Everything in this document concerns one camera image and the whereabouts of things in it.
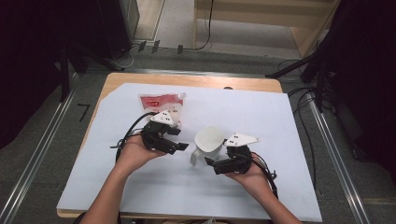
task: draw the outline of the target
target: gray floor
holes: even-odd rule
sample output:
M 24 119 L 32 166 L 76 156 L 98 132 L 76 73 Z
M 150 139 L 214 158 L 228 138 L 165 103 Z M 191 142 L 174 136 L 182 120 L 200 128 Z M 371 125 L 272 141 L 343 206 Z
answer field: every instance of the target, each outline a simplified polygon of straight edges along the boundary
M 277 65 L 282 61 L 283 59 L 210 52 L 186 52 L 177 55 L 174 50 L 160 50 L 156 54 L 151 54 L 149 50 L 145 50 L 135 54 L 134 65 L 127 70 L 190 70 L 238 73 L 240 77 L 262 77 L 262 74 L 277 70 Z M 91 63 L 90 71 L 81 77 L 73 101 L 50 144 L 49 151 L 35 176 L 32 186 L 27 191 L 13 223 L 72 222 L 71 219 L 57 217 L 55 207 L 73 167 L 92 111 L 108 73 L 100 65 Z M 284 92 L 303 86 L 299 81 L 298 74 L 298 71 L 295 71 L 287 77 L 281 78 Z M 59 96 L 60 90 L 57 89 L 29 120 L 20 136 L 9 146 L 0 150 L 1 206 L 4 206 L 9 192 L 33 153 L 40 135 L 45 131 L 49 118 L 58 105 Z M 295 96 L 290 99 L 293 108 L 296 105 L 297 98 L 298 96 Z M 79 120 L 84 108 L 78 106 L 78 104 L 91 105 L 82 122 Z M 354 223 L 355 219 L 349 208 L 346 195 L 308 106 L 304 107 L 302 115 L 311 134 L 316 154 L 317 197 L 323 222 Z M 327 112 L 326 118 L 342 152 L 347 169 L 361 194 L 370 220 L 372 223 L 394 223 L 396 190 L 390 181 L 389 174 L 375 163 L 355 161 L 337 118 L 332 113 Z M 312 174 L 312 159 L 306 135 L 298 117 L 295 120 L 307 164 Z

